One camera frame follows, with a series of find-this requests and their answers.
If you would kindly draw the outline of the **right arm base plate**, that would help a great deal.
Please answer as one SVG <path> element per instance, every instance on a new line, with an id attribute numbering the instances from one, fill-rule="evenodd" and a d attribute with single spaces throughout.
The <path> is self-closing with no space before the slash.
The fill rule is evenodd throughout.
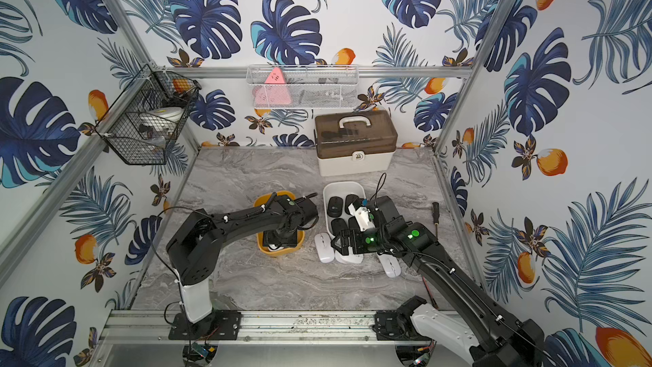
<path id="1" fill-rule="evenodd" d="M 383 341 L 423 340 L 409 319 L 397 311 L 378 311 L 374 316 L 371 330 L 375 333 L 378 340 Z"/>

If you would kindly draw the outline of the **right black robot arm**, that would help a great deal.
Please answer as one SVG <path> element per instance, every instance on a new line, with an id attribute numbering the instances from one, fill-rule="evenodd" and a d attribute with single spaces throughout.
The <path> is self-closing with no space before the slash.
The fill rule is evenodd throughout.
<path id="1" fill-rule="evenodd" d="M 544 334 L 533 320 L 522 321 L 487 295 L 449 256 L 424 224 L 407 221 L 392 199 L 358 200 L 349 219 L 333 219 L 331 246 L 342 256 L 378 254 L 403 261 L 453 306 L 460 321 L 439 315 L 414 297 L 398 310 L 403 333 L 427 337 L 472 366 L 540 366 Z"/>

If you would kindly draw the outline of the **white plastic bin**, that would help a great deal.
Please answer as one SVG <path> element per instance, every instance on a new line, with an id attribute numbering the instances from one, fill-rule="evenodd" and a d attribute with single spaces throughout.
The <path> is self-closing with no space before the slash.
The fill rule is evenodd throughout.
<path id="1" fill-rule="evenodd" d="M 330 226 L 330 223 L 333 220 L 333 218 L 329 217 L 327 215 L 327 213 L 326 213 L 328 200 L 332 196 L 339 196 L 344 200 L 343 213 L 342 213 L 342 215 L 340 217 L 338 217 L 338 219 L 344 219 L 344 220 L 346 220 L 346 222 L 348 222 L 348 219 L 350 217 L 353 217 L 353 216 L 350 216 L 350 215 L 346 214 L 346 212 L 345 212 L 345 199 L 346 199 L 346 196 L 349 195 L 349 194 L 357 195 L 362 200 L 367 198 L 367 194 L 365 192 L 365 189 L 363 188 L 363 185 L 360 185 L 360 183 L 357 183 L 357 182 L 353 182 L 353 181 L 334 182 L 334 183 L 329 183 L 328 185 L 326 185 L 324 187 L 323 198 L 324 198 L 325 221 L 326 221 L 327 231 L 328 231 L 331 238 L 335 238 L 335 236 L 333 236 L 331 234 L 331 226 Z"/>

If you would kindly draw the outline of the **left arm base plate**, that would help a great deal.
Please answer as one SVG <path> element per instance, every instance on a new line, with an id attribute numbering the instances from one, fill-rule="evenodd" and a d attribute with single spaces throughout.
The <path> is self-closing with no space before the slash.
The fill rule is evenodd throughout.
<path id="1" fill-rule="evenodd" d="M 235 341 L 239 336 L 242 314 L 233 310 L 214 310 L 205 318 L 190 323 L 184 313 L 177 314 L 171 325 L 171 341 Z"/>

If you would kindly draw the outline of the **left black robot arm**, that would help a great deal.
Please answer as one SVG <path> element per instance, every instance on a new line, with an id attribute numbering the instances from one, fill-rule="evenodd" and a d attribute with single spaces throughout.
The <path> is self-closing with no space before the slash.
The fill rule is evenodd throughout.
<path id="1" fill-rule="evenodd" d="M 218 216 L 193 210 L 166 245 L 171 269 L 178 278 L 182 309 L 194 325 L 213 313 L 208 279 L 222 248 L 261 234 L 263 245 L 278 251 L 295 248 L 299 233 L 319 220 L 314 193 L 295 199 L 273 193 L 258 207 Z"/>

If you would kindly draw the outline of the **black mouse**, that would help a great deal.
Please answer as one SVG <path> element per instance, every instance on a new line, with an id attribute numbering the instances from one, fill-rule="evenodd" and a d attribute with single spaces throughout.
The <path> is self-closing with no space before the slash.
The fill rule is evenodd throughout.
<path id="1" fill-rule="evenodd" d="M 358 210 L 358 208 L 361 206 L 362 199 L 354 194 L 349 194 L 346 196 L 345 199 L 345 212 L 346 214 L 353 216 Z"/>
<path id="2" fill-rule="evenodd" d="M 361 230 L 358 221 L 355 219 L 355 217 L 350 217 L 348 219 L 348 227 L 352 231 L 359 232 Z"/>
<path id="3" fill-rule="evenodd" d="M 331 234 L 333 236 L 339 236 L 348 231 L 348 222 L 344 219 L 333 219 L 330 223 Z"/>
<path id="4" fill-rule="evenodd" d="M 326 208 L 326 213 L 329 217 L 337 219 L 343 213 L 344 209 L 344 200 L 339 196 L 332 196 L 328 200 L 328 205 Z"/>

